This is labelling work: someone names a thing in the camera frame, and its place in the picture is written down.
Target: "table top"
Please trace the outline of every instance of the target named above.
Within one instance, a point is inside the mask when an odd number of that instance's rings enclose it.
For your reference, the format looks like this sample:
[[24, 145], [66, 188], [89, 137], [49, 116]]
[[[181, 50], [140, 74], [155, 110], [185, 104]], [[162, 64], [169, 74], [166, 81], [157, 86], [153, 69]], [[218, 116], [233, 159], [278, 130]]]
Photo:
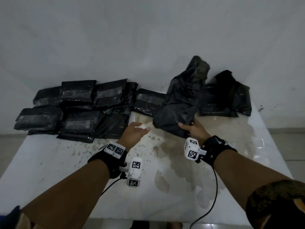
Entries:
[[[292, 177], [255, 105], [252, 115], [239, 118], [198, 117], [211, 135], [232, 144], [240, 154]], [[132, 113], [131, 121], [151, 131], [129, 152], [143, 159], [141, 184], [114, 184], [97, 202], [90, 218], [192, 222], [204, 215], [215, 198], [212, 168], [184, 157], [185, 139], [156, 129], [152, 118]], [[27, 136], [0, 179], [0, 213], [25, 206], [39, 194], [83, 165], [109, 139], [92, 144], [56, 139], [56, 135]], [[218, 196], [213, 210], [201, 223], [249, 225], [245, 212], [218, 177]]]

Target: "person's left hand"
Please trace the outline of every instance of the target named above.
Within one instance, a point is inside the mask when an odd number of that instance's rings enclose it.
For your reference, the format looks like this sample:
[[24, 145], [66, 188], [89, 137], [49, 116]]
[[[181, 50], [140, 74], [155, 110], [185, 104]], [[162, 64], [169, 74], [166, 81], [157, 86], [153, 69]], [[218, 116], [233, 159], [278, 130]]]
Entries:
[[125, 129], [123, 135], [120, 139], [118, 139], [117, 143], [124, 146], [126, 151], [135, 146], [141, 138], [146, 135], [150, 131], [150, 127], [148, 128], [135, 128], [136, 126], [140, 126], [142, 123], [140, 122], [131, 122], [130, 125]]

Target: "black cable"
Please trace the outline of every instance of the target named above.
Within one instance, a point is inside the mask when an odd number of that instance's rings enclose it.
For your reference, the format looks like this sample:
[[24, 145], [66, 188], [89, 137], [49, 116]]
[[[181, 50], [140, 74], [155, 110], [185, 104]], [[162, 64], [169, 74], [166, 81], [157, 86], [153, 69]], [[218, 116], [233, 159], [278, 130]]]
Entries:
[[200, 219], [202, 219], [204, 216], [208, 215], [208, 214], [211, 212], [211, 210], [213, 209], [214, 205], [215, 205], [216, 198], [217, 198], [217, 193], [218, 193], [218, 182], [217, 182], [217, 176], [216, 176], [216, 172], [215, 172], [214, 168], [213, 168], [213, 171], [214, 171], [215, 178], [216, 178], [216, 195], [215, 195], [215, 199], [214, 199], [213, 205], [212, 205], [211, 209], [210, 209], [207, 213], [205, 213], [205, 214], [204, 214], [203, 216], [201, 216], [200, 218], [196, 219], [196, 220], [191, 224], [190, 229], [191, 229], [192, 226], [193, 226], [195, 223], [197, 223]]
[[[112, 182], [112, 183], [110, 184], [110, 186], [112, 186], [112, 185], [115, 184], [118, 180], [121, 180], [121, 179], [123, 179], [123, 178], [119, 178], [119, 179], [115, 180], [114, 182]], [[107, 189], [105, 189], [105, 190], [102, 192], [101, 196], [110, 188], [110, 186], [108, 186]]]

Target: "white wall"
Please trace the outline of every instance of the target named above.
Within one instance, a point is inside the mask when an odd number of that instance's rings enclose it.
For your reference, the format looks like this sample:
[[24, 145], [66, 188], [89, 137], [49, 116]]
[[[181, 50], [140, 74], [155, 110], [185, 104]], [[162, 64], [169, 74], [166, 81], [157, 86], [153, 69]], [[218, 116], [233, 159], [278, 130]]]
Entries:
[[129, 78], [164, 91], [193, 55], [246, 82], [268, 127], [305, 127], [304, 3], [0, 0], [0, 133], [41, 88]]

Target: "forearm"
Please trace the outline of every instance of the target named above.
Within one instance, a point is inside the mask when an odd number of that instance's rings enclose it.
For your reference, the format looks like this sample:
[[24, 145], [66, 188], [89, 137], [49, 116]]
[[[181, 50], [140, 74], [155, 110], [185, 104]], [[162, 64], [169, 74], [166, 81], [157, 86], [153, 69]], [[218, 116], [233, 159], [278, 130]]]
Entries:
[[218, 155], [214, 169], [238, 204], [245, 210], [248, 197], [257, 188], [289, 177], [252, 161], [233, 150]]
[[22, 211], [41, 227], [82, 228], [109, 181], [109, 170], [94, 160], [27, 204]]

